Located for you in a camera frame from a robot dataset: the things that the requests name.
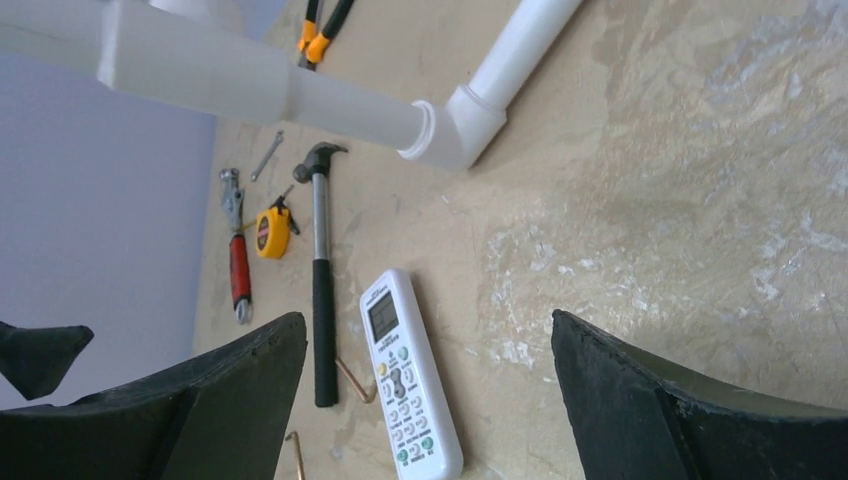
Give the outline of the white air conditioner remote control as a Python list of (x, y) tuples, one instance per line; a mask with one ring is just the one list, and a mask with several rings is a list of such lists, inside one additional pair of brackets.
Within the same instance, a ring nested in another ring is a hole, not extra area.
[(457, 479), (464, 455), (411, 276), (388, 269), (360, 312), (400, 479)]

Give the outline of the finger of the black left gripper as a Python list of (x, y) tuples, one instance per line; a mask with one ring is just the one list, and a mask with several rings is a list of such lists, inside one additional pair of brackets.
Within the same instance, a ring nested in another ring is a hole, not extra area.
[(52, 394), (93, 340), (87, 326), (22, 328), (1, 323), (1, 374), (26, 399)]

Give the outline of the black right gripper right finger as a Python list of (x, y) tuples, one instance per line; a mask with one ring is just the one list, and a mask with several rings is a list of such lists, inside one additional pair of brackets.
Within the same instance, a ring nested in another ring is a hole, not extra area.
[(589, 479), (843, 479), (847, 414), (735, 386), (552, 315), (551, 348)]

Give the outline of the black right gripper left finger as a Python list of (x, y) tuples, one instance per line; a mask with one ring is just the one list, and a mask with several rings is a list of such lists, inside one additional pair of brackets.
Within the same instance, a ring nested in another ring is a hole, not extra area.
[(1, 414), (5, 479), (270, 479), (307, 352), (290, 312), (170, 368)]

